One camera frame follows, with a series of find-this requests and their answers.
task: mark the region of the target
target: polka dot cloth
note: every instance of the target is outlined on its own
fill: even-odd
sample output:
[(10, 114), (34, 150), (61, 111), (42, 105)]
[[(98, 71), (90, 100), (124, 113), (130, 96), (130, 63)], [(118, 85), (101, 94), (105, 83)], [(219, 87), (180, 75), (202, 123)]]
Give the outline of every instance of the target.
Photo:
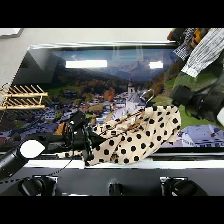
[(98, 125), (94, 132), (107, 140), (93, 149), (94, 158), (87, 165), (143, 160), (164, 142), (175, 142), (180, 125), (180, 113), (175, 106), (149, 107)]

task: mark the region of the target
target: wooden drying rack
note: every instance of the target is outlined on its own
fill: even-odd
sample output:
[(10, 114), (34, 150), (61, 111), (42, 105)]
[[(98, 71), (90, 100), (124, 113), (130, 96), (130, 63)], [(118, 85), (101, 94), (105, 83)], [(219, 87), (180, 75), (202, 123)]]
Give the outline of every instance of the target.
[(0, 105), (1, 110), (30, 110), (43, 109), (43, 101), (47, 100), (48, 93), (44, 92), (40, 86), (14, 86), (4, 87), (0, 90), (3, 101)]

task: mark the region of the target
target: printed landscape picture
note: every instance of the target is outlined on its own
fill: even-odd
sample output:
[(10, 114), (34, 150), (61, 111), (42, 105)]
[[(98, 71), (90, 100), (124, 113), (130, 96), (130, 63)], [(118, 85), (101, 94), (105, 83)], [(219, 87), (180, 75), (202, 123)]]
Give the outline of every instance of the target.
[[(43, 110), (1, 112), (0, 147), (10, 148), (32, 133), (55, 133), (60, 123), (77, 110), (86, 114), (92, 128), (144, 108), (145, 101), (141, 96), (149, 89), (154, 91), (151, 105), (170, 105), (169, 95), (180, 79), (185, 80), (184, 84), (194, 84), (196, 89), (214, 79), (212, 73), (199, 76), (197, 82), (179, 78), (183, 62), (172, 51), (172, 48), (51, 51), (47, 56), (34, 50), (28, 52), (13, 85), (38, 84), (48, 92), (49, 100)], [(107, 61), (107, 67), (66, 68), (67, 61), (102, 59)], [(162, 67), (150, 68), (151, 62), (161, 62)], [(211, 122), (188, 117), (182, 106), (179, 110), (182, 132), (187, 134), (186, 127), (189, 126), (204, 127), (205, 132), (211, 132), (211, 135), (198, 136), (196, 142), (206, 136), (207, 140), (215, 143), (217, 140), (223, 146), (222, 127), (216, 125), (211, 129), (209, 125), (214, 125)]]

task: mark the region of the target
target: church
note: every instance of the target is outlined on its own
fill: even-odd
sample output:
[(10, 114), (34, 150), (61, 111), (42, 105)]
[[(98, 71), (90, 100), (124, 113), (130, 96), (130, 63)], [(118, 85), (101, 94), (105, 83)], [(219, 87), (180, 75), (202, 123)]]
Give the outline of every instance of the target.
[(145, 107), (145, 102), (141, 100), (140, 96), (144, 91), (136, 91), (132, 82), (128, 84), (128, 96), (126, 98), (124, 107), (117, 109), (114, 112), (113, 120), (118, 119), (127, 113), (132, 113), (135, 110), (139, 110)]

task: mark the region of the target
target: striped cloth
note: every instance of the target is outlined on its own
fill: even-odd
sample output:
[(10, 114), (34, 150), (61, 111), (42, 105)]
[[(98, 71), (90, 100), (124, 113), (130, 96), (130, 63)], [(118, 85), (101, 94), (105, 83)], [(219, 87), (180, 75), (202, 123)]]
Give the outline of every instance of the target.
[(223, 49), (224, 28), (211, 28), (192, 51), (181, 71), (192, 77), (197, 77), (201, 70), (219, 57)]
[(188, 55), (191, 54), (193, 50), (189, 48), (189, 41), (192, 39), (195, 30), (196, 28), (187, 28), (186, 31), (184, 31), (186, 33), (186, 36), (183, 44), (181, 44), (177, 49), (173, 51), (183, 61)]

